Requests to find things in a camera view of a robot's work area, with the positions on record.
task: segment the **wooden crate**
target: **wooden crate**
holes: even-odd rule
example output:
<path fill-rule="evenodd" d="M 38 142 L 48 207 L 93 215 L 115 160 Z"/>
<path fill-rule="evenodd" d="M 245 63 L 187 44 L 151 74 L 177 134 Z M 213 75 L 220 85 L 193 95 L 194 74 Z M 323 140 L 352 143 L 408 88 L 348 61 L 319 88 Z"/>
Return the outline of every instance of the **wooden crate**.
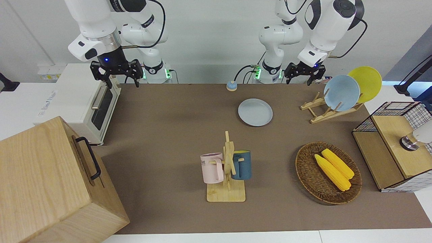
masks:
<path fill-rule="evenodd" d="M 372 116 L 377 131 L 355 131 L 354 138 L 378 189 L 393 188 L 432 170 L 432 156 L 423 146 L 407 151 L 399 140 L 413 131 L 403 116 Z"/>
<path fill-rule="evenodd" d="M 129 218 L 96 154 L 56 117 L 0 141 L 0 242 L 99 243 Z"/>

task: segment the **corn cob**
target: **corn cob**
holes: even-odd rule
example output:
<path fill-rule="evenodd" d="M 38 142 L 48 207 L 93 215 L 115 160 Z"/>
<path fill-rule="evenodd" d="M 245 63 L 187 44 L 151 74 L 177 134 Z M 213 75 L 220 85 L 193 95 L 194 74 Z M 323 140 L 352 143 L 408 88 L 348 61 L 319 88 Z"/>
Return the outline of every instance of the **corn cob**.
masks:
<path fill-rule="evenodd" d="M 315 154 L 315 159 L 319 167 L 324 171 L 327 177 L 339 188 L 341 191 L 346 191 L 351 187 L 351 183 L 345 178 L 328 160 Z"/>
<path fill-rule="evenodd" d="M 324 149 L 321 154 L 327 159 L 337 170 L 347 179 L 352 179 L 354 172 L 350 169 L 345 162 L 343 162 L 337 155 L 335 155 L 328 148 Z"/>

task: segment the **oven handle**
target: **oven handle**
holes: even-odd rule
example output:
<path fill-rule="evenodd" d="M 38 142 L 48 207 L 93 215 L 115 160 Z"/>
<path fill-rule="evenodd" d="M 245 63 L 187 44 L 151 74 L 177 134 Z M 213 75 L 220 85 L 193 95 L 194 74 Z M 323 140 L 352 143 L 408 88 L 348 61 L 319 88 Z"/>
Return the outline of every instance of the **oven handle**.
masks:
<path fill-rule="evenodd" d="M 104 99 L 105 93 L 107 92 L 108 87 L 106 85 L 101 86 L 99 88 L 99 92 L 96 95 L 96 98 L 92 104 L 92 110 L 99 110 L 101 108 L 102 100 Z"/>

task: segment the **mug handle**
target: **mug handle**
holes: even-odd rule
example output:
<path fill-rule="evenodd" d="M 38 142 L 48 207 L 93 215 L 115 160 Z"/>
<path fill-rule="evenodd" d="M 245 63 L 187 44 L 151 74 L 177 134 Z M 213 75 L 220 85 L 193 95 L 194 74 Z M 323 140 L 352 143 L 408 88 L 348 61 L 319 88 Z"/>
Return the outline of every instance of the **mug handle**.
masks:
<path fill-rule="evenodd" d="M 238 159 L 238 177 L 239 177 L 239 178 L 241 178 L 241 168 L 243 167 L 243 166 L 242 166 L 243 163 L 240 163 L 240 162 L 242 162 L 242 161 L 244 161 L 244 160 L 245 160 L 244 158 L 239 158 L 239 159 Z"/>
<path fill-rule="evenodd" d="M 216 168 L 217 168 L 217 179 L 218 181 L 223 180 L 223 169 L 222 169 L 222 160 L 220 158 L 215 158 Z"/>

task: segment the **wire basket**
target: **wire basket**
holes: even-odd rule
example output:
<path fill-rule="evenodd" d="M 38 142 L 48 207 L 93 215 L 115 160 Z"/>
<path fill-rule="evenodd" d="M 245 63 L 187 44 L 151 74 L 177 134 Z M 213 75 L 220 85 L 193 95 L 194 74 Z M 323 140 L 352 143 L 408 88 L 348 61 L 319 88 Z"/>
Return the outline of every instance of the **wire basket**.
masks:
<path fill-rule="evenodd" d="M 327 175 L 318 166 L 314 154 L 320 154 L 324 149 L 330 149 L 354 172 L 354 177 L 349 180 L 351 188 L 340 191 Z M 362 189 L 362 176 L 356 163 L 338 147 L 324 143 L 313 142 L 303 146 L 295 158 L 297 176 L 306 190 L 314 197 L 328 204 L 340 205 L 354 200 Z"/>

